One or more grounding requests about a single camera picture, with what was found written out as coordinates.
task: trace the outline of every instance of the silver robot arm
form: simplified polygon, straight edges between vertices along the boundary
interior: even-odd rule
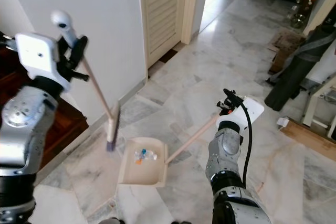
[[[228,98],[217,104],[222,111],[216,122],[218,131],[209,143],[205,170],[214,195],[213,224],[270,224],[268,216],[246,190],[237,164],[242,133],[248,128],[243,106],[250,123],[262,114],[264,107],[252,98],[241,99],[228,90],[224,92]]]
[[[17,50],[31,83],[8,101],[2,110],[0,129],[0,224],[28,223],[35,208],[34,181],[43,157],[46,134],[54,122],[58,99],[70,89],[72,78],[88,80],[74,72],[83,59],[87,37],[69,45],[65,38],[33,34],[5,37],[5,45]]]

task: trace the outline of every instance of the black cable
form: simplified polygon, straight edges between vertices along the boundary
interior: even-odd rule
[[[244,106],[244,104],[242,102],[242,99],[240,99],[233,92],[231,92],[231,91],[229,91],[227,89],[224,89],[224,93],[229,97],[229,99],[232,102],[238,103],[242,107],[242,109],[244,110],[244,113],[246,115],[246,119],[247,119],[247,126],[248,126],[248,147],[247,147],[247,154],[246,154],[246,159],[245,159],[245,164],[244,164],[244,171],[243,171],[243,185],[246,188],[247,166],[248,166],[248,162],[250,160],[251,150],[252,150],[252,124],[251,124],[251,119],[250,119],[250,116],[249,116],[249,114],[247,112],[247,108]]]

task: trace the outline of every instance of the wooden door frame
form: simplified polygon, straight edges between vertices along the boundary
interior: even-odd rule
[[[148,27],[147,27],[147,16],[146,16],[146,5],[145,0],[140,0],[141,6],[141,18],[142,18],[142,29],[143,29],[143,43],[144,43],[144,53],[145,53],[145,72],[146,81],[148,81]],[[192,29],[196,9],[196,0],[185,0],[183,8],[183,21],[182,21],[182,31],[181,31],[181,42],[189,44],[192,39]]]
[[[185,0],[183,10],[183,25],[181,42],[189,44],[193,37],[193,24],[195,18],[197,0]]]

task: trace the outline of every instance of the wooden cabinet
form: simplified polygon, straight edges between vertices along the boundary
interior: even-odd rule
[[[19,88],[29,83],[25,68],[20,64],[16,52],[0,49],[0,109],[12,98]],[[48,131],[41,168],[88,128],[83,114],[66,101],[60,99],[55,121]]]

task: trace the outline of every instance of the door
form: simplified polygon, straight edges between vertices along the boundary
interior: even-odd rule
[[[141,0],[147,67],[181,40],[184,0]]]

